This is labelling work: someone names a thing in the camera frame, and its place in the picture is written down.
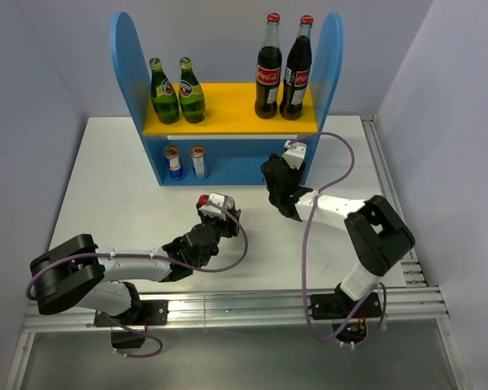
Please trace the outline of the silver blue can red logo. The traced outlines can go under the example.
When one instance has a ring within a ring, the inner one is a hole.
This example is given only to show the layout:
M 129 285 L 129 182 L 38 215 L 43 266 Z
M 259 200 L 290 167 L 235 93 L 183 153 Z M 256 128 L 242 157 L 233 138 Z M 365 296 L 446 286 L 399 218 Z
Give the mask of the silver blue can red logo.
M 184 177 L 184 169 L 181 164 L 181 152 L 175 145 L 167 145 L 163 150 L 168 170 L 173 180 L 181 180 Z

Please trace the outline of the green glass bottle front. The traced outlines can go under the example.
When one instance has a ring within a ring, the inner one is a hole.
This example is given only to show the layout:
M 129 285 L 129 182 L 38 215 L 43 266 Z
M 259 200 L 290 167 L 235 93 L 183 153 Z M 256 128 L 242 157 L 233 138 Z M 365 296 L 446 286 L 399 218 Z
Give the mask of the green glass bottle front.
M 205 118 L 206 102 L 202 86 L 198 82 L 188 57 L 180 59 L 181 79 L 179 103 L 185 120 L 191 124 L 200 123 Z

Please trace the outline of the green glass bottle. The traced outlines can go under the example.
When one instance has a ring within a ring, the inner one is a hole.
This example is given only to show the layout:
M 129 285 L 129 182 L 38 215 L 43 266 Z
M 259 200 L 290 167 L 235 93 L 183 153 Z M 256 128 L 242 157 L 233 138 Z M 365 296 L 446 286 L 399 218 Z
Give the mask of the green glass bottle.
M 198 82 L 188 57 L 180 59 L 181 79 L 179 103 L 185 120 L 191 124 L 200 123 L 205 118 L 206 102 L 202 86 Z
M 159 58 L 149 61 L 151 71 L 150 97 L 158 120 L 163 124 L 174 124 L 180 117 L 179 103 L 172 83 L 163 71 Z

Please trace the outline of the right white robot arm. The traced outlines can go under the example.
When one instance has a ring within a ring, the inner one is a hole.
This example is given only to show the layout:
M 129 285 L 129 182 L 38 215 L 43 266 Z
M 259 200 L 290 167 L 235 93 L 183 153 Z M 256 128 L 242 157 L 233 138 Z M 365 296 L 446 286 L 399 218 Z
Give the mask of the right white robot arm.
M 322 195 L 300 184 L 304 163 L 295 169 L 272 154 L 262 164 L 268 200 L 288 219 L 317 222 L 347 232 L 358 261 L 336 287 L 336 307 L 351 317 L 364 306 L 368 290 L 414 248 L 416 239 L 381 195 L 367 200 Z

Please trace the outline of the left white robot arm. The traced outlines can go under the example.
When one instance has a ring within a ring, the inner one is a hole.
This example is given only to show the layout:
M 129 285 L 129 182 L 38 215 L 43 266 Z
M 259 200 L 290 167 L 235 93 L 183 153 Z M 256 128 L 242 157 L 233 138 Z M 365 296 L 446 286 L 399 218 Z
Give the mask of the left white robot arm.
M 31 261 L 28 299 L 42 315 L 82 307 L 105 312 L 123 324 L 135 323 L 142 304 L 134 281 L 171 283 L 204 272 L 219 253 L 220 240 L 244 232 L 241 212 L 234 207 L 207 203 L 197 209 L 199 224 L 152 251 L 101 253 L 90 234 L 74 236 Z

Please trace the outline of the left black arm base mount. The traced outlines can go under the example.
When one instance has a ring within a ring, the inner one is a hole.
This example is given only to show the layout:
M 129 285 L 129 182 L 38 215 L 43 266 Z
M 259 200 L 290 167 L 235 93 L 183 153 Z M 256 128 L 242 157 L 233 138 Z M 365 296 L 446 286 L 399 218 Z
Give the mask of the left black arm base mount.
M 142 309 L 134 320 L 122 323 L 119 318 L 113 318 L 97 311 L 93 325 L 96 328 L 111 329 L 111 346 L 115 353 L 127 358 L 149 358 L 158 355 L 163 350 L 163 341 L 150 333 L 153 326 L 163 326 L 168 320 L 168 301 L 143 301 Z M 135 353 L 146 340 L 153 340 L 158 348 L 152 353 Z

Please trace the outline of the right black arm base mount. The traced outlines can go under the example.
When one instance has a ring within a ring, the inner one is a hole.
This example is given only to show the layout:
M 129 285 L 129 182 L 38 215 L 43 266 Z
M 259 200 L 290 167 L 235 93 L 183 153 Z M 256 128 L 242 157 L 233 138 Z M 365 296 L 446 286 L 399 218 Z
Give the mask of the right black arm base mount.
M 385 326 L 386 297 L 380 298 L 376 292 L 370 292 L 360 301 L 361 306 L 343 328 L 343 321 L 356 305 L 347 295 L 337 297 L 335 293 L 318 293 L 312 294 L 309 299 L 309 317 L 312 320 L 337 321 L 332 323 L 332 341 L 340 346 L 348 345 L 353 349 L 364 344 Z

